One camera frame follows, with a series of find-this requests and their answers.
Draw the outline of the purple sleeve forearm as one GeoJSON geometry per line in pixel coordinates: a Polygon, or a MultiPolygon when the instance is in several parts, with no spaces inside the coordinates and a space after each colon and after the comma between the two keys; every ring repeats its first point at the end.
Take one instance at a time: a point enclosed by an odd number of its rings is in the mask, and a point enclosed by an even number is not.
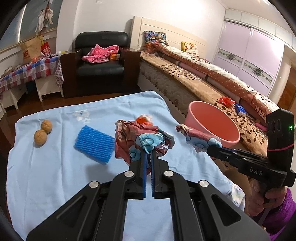
{"type": "Polygon", "coordinates": [[[283,203],[279,207],[272,209],[263,222],[270,240],[275,240],[280,235],[294,213],[295,201],[292,198],[291,191],[287,189],[283,203]]]}

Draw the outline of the right hand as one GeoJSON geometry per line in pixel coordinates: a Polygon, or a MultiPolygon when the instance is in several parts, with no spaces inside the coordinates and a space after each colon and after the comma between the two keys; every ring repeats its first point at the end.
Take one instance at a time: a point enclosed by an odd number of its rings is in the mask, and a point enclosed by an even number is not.
{"type": "Polygon", "coordinates": [[[264,195],[264,187],[257,180],[251,182],[251,194],[248,201],[250,216],[258,216],[265,208],[277,208],[283,203],[287,194],[287,187],[273,188],[264,195]]]}

